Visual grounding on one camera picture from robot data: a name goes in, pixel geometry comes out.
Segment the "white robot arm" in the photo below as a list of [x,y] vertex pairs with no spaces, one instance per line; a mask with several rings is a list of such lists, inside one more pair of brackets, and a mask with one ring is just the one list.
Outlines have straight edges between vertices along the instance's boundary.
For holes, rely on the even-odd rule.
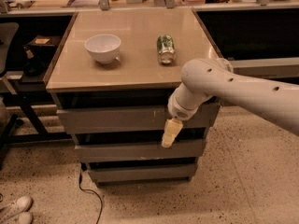
[[183,65],[181,83],[169,97],[171,118],[164,126],[162,146],[171,147],[182,122],[213,96],[299,135],[298,85],[237,75],[225,59],[194,59]]

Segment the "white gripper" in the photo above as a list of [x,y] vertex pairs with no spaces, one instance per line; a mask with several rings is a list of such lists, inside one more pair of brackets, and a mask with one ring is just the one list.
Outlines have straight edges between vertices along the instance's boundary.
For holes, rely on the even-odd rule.
[[177,102],[174,94],[169,97],[167,108],[172,119],[168,119],[164,125],[162,137],[162,147],[164,148],[172,146],[183,127],[182,121],[189,120],[198,110],[198,108],[188,110],[182,107]]

